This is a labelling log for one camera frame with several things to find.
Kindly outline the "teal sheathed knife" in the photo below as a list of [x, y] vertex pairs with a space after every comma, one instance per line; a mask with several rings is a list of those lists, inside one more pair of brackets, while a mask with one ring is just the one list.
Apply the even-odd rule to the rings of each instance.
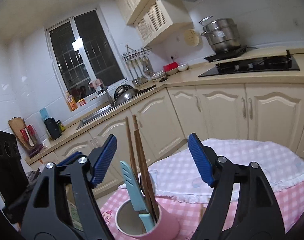
[[120, 161], [120, 167], [133, 210], [138, 212], [138, 217], [143, 223], [145, 232], [149, 232], [155, 226], [155, 222], [153, 222], [151, 214], [149, 213], [145, 198], [143, 197], [141, 188], [135, 179], [133, 170], [125, 161]]

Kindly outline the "steel kitchen sink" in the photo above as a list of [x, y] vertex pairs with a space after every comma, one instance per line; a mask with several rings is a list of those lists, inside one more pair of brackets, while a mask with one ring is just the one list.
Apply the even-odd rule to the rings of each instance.
[[76, 130], [80, 129], [81, 127], [87, 125], [88, 123], [92, 122], [93, 120], [98, 119], [99, 117], [101, 117], [102, 115], [108, 113], [109, 111], [111, 111], [113, 109], [113, 105], [109, 104], [95, 112], [93, 112], [92, 114], [86, 116], [85, 118], [81, 119]]

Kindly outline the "pink checkered tablecloth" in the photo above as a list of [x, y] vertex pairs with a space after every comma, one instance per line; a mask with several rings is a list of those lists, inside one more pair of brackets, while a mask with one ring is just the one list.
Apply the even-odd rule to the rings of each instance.
[[[279, 204], [285, 230], [288, 231], [302, 216], [304, 212], [304, 181], [288, 189], [275, 193]], [[106, 224], [115, 239], [131, 239], [121, 233], [116, 226], [115, 216], [118, 208], [129, 199], [125, 189], [119, 189], [100, 208]], [[190, 204], [178, 202], [168, 198], [157, 197], [156, 200], [174, 214], [180, 224], [180, 232], [177, 239], [191, 239], [192, 233], [200, 222], [201, 209], [205, 204]]]

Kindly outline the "wooden cutting board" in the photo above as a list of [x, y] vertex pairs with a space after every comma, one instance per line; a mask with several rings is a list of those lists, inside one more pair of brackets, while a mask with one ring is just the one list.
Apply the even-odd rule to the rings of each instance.
[[13, 117], [11, 120], [8, 121], [12, 132], [17, 137], [21, 146], [26, 150], [26, 152], [30, 152], [32, 147], [25, 141], [24, 137], [21, 134], [21, 130], [24, 128], [25, 123], [21, 117]]

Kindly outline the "black kettle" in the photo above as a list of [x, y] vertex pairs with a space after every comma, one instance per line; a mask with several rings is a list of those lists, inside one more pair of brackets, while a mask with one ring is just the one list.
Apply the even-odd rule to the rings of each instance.
[[44, 124], [52, 140], [56, 140], [61, 137], [60, 128], [54, 118], [47, 118], [44, 121]]

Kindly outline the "orange bottle on windowsill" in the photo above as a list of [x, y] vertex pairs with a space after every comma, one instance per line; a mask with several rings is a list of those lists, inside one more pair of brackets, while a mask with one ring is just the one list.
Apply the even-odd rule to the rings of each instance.
[[67, 103], [68, 103], [71, 111], [74, 111], [78, 108], [74, 97], [69, 92], [66, 92], [66, 100], [67, 100]]

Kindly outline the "lower cream cabinets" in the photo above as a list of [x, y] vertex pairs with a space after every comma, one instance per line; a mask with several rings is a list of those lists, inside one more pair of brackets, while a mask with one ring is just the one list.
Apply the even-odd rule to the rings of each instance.
[[127, 129], [137, 125], [148, 164], [169, 156], [196, 133], [201, 140], [272, 141], [296, 151], [304, 129], [304, 84], [233, 84], [165, 88], [117, 113], [66, 133], [63, 143], [31, 168], [88, 155], [113, 134], [117, 151], [96, 197], [121, 184], [119, 162], [129, 159]]

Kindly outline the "chrome faucet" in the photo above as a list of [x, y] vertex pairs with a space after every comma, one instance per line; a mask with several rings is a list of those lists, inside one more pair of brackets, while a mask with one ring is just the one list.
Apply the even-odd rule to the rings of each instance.
[[108, 103], [113, 107], [115, 105], [115, 102], [113, 101], [112, 97], [108, 93], [108, 87], [104, 85], [103, 80], [96, 79], [93, 81], [90, 81], [88, 84], [89, 89], [94, 89], [96, 93], [99, 95], [101, 93], [104, 93], [108, 99]]

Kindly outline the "steel wok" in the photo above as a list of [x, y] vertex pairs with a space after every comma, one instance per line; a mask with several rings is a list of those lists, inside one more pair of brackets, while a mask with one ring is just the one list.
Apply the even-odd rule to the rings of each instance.
[[156, 88], [156, 85], [150, 86], [148, 88], [145, 89], [136, 89], [130, 86], [130, 88], [125, 88], [125, 87], [118, 87], [115, 91], [115, 105], [121, 105], [129, 100], [131, 100], [132, 98], [143, 94], [145, 92], [148, 92], [149, 90], [152, 90]]

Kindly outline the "window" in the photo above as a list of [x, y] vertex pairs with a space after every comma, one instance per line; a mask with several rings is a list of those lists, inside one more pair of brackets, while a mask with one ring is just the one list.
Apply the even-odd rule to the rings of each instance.
[[47, 30], [51, 53], [63, 87], [76, 100], [101, 90], [111, 91], [127, 80], [97, 10], [67, 18]]

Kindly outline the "black portable burner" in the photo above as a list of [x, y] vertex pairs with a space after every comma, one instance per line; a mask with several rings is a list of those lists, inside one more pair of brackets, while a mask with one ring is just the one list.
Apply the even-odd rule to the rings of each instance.
[[208, 62], [217, 62], [221, 60], [227, 60], [239, 57], [247, 52], [247, 50], [250, 49], [257, 49], [257, 47], [248, 47], [248, 46], [241, 46], [240, 48], [237, 48], [236, 50], [231, 50], [227, 52], [217, 53], [215, 55], [210, 55], [205, 57], [204, 59]]

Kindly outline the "red box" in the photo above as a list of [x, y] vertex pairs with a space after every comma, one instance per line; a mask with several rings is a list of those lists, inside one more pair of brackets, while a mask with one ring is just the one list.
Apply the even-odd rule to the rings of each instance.
[[171, 71], [172, 69], [176, 69], [178, 67], [178, 63], [177, 62], [172, 62], [170, 64], [167, 64], [163, 67], [163, 70], [165, 72], [169, 72]]

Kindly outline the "round yellow strainer plate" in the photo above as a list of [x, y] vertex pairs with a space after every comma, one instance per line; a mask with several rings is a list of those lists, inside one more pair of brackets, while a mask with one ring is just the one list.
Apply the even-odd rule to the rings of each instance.
[[184, 41], [187, 45], [196, 47], [200, 42], [199, 33], [195, 29], [187, 29], [184, 31]]

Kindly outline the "upper cream cabinets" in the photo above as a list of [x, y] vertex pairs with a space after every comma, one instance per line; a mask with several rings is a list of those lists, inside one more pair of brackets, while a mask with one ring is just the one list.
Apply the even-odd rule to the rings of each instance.
[[116, 4], [125, 23], [136, 29], [143, 46], [159, 44], [192, 24], [181, 0], [116, 0]]

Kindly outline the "wall utensil rack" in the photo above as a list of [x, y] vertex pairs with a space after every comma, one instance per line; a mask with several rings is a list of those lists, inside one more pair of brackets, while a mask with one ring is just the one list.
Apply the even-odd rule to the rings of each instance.
[[149, 82], [155, 74], [148, 58], [148, 54], [152, 49], [150, 47], [132, 49], [128, 44], [125, 45], [125, 48], [126, 52], [122, 54], [122, 60], [131, 75], [134, 87]]

